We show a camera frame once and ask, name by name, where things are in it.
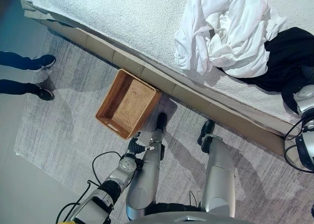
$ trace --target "beige bed base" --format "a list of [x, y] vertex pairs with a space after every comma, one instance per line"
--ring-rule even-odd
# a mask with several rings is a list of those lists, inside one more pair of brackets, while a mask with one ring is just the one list
[[283, 154], [284, 141], [281, 136], [244, 119], [237, 112], [194, 91], [142, 59], [79, 28], [62, 25], [55, 21], [35, 20], [83, 48], [179, 99], [195, 110], [208, 115], [211, 119], [228, 126], [247, 137], [248, 140], [255, 141], [279, 155]]

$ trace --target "basket handle hole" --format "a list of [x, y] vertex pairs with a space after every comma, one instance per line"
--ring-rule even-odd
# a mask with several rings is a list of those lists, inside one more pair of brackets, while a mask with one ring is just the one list
[[115, 128], [112, 124], [107, 124], [108, 127], [110, 127], [112, 130], [118, 132], [119, 130]]

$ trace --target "person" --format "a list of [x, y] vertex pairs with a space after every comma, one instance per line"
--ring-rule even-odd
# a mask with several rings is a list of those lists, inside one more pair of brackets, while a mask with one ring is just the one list
[[[51, 67], [54, 63], [55, 57], [49, 54], [32, 60], [13, 52], [0, 51], [0, 65], [11, 66], [20, 70], [40, 71], [43, 68]], [[39, 84], [0, 79], [0, 94], [22, 95], [25, 93], [35, 94], [42, 100], [54, 99], [53, 93], [42, 88]]]

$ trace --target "gray rug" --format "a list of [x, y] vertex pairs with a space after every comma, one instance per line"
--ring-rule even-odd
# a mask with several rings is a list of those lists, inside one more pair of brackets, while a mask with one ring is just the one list
[[[80, 194], [86, 180], [94, 179], [93, 157], [108, 150], [123, 153], [128, 144], [95, 119], [117, 69], [51, 33], [42, 49], [45, 53], [55, 55], [57, 62], [37, 73], [34, 81], [53, 89], [55, 99], [27, 97], [15, 152]], [[190, 190], [199, 202], [208, 155], [196, 140], [206, 118], [164, 94], [141, 130], [142, 144], [149, 141], [162, 111], [169, 122], [157, 202], [188, 204]], [[281, 157], [223, 125], [217, 125], [214, 133], [224, 138], [234, 159], [236, 217], [257, 224], [313, 223], [313, 175], [295, 171]], [[99, 177], [104, 179], [117, 163], [114, 154], [100, 158], [96, 162]], [[112, 213], [122, 222], [127, 221], [125, 195]]]

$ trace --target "white shirt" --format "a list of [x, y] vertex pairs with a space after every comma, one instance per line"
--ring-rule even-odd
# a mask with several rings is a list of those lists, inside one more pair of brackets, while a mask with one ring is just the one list
[[285, 29], [286, 18], [267, 0], [188, 0], [175, 34], [176, 63], [201, 75], [216, 66], [234, 77], [260, 76], [269, 57], [264, 42]]

